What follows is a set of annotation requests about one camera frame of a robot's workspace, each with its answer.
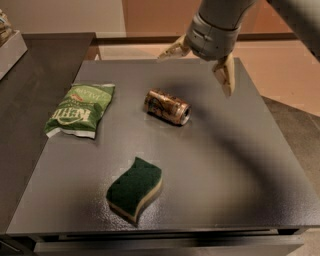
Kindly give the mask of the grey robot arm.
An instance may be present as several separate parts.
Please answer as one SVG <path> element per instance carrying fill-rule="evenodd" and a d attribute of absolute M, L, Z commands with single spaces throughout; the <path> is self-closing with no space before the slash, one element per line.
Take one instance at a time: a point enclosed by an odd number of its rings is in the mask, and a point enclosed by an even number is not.
<path fill-rule="evenodd" d="M 320 0 L 201 0 L 185 34 L 159 55 L 188 53 L 213 61 L 212 72 L 230 96 L 235 90 L 233 49 L 240 32 L 294 35 L 320 59 Z"/>

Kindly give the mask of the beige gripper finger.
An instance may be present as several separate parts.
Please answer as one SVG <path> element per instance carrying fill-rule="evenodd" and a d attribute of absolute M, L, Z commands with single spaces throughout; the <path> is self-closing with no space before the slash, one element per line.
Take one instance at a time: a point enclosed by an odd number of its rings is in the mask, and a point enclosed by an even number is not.
<path fill-rule="evenodd" d="M 186 42 L 186 35 L 182 35 L 159 54 L 158 60 L 182 58 L 187 56 L 190 51 L 191 49 Z"/>
<path fill-rule="evenodd" d="M 221 84 L 226 97 L 230 97 L 235 90 L 235 65 L 233 54 L 219 59 L 212 69 L 217 81 Z"/>

